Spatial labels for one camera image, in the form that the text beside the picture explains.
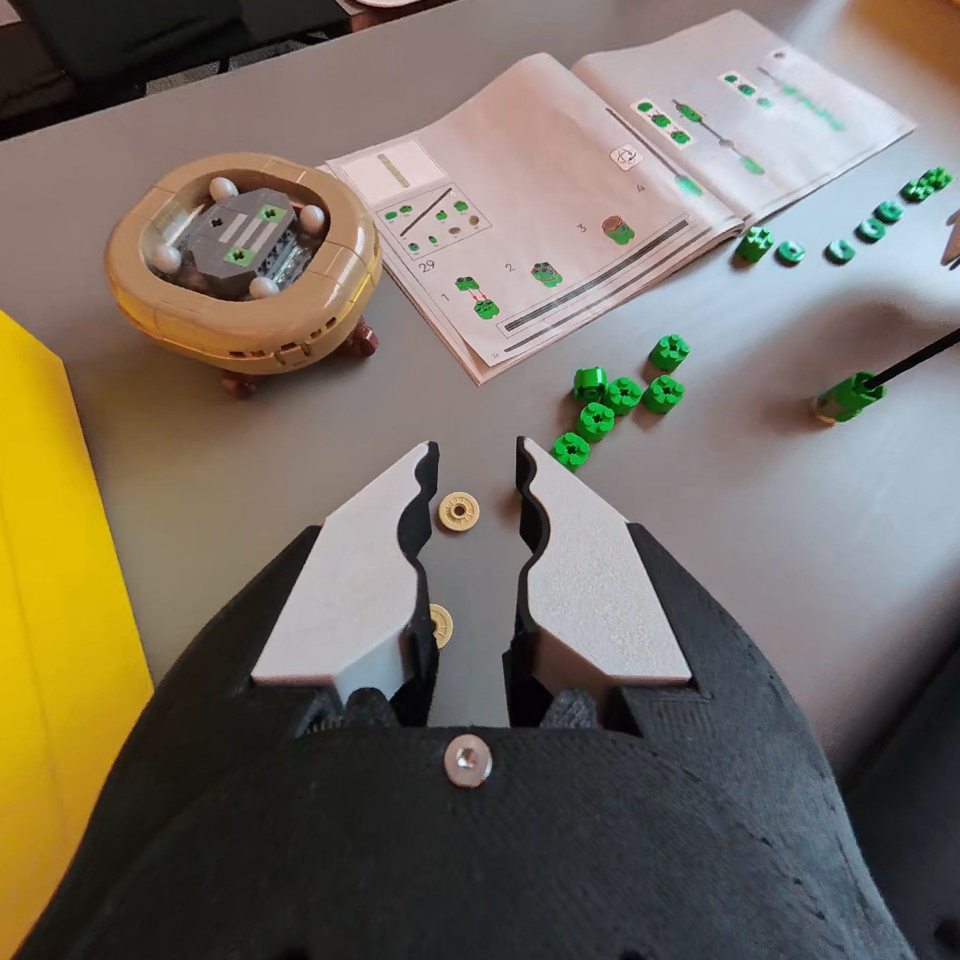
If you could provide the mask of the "open instruction booklet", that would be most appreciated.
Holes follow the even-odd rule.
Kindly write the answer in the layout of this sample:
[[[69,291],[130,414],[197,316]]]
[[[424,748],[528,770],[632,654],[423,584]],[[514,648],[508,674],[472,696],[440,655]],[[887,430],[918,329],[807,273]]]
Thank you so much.
[[[526,56],[321,169],[480,385],[914,129],[735,9],[571,68]]]

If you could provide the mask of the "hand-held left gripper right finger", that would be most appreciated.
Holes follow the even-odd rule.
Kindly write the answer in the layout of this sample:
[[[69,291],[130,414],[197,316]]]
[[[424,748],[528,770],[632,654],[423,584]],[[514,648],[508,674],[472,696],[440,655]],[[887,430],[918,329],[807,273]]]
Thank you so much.
[[[619,689],[686,687],[689,663],[629,521],[532,438],[518,437],[515,453],[530,556],[503,654],[510,726],[539,726],[567,690],[582,690],[606,722]]]

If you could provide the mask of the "green brick stack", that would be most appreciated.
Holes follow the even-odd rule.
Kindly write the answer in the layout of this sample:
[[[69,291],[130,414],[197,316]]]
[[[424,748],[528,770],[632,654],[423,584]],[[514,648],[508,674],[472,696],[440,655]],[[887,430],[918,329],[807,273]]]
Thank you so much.
[[[894,378],[958,344],[959,329],[956,328],[879,373],[859,371],[814,398],[811,404],[812,414],[827,426],[847,423],[867,407],[884,399],[887,385]]]

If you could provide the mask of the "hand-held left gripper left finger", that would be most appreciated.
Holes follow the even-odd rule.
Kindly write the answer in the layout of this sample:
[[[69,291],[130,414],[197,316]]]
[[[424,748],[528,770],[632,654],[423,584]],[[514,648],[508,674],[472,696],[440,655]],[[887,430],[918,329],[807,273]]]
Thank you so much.
[[[439,447],[424,441],[331,512],[250,678],[329,687],[345,704],[373,689],[402,725],[425,726],[439,666],[426,571]]]

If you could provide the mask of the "yellow box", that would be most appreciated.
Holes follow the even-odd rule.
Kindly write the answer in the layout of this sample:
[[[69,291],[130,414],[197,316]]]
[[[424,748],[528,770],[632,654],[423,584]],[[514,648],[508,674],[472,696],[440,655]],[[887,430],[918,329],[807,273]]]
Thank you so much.
[[[2,314],[2,958],[48,905],[152,693],[65,365]]]

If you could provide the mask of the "tan brick-built pot model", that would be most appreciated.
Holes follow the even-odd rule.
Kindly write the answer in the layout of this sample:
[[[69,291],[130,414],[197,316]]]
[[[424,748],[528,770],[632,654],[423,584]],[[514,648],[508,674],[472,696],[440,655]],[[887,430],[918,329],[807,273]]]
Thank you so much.
[[[372,215],[335,175],[286,158],[219,153],[163,174],[103,266],[134,327],[219,369],[236,397],[344,344],[378,348],[363,317],[382,273]]]

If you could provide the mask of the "pile of green round bricks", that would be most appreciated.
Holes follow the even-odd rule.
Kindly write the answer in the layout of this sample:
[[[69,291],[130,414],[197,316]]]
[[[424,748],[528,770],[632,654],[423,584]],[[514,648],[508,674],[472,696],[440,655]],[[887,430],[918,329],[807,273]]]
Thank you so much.
[[[572,399],[579,406],[575,423],[549,445],[549,455],[574,474],[588,462],[594,447],[637,409],[656,416],[673,411],[687,393],[675,373],[690,353],[690,343],[680,334],[660,337],[648,356],[655,377],[645,385],[630,376],[610,377],[604,366],[577,368],[571,384]]]

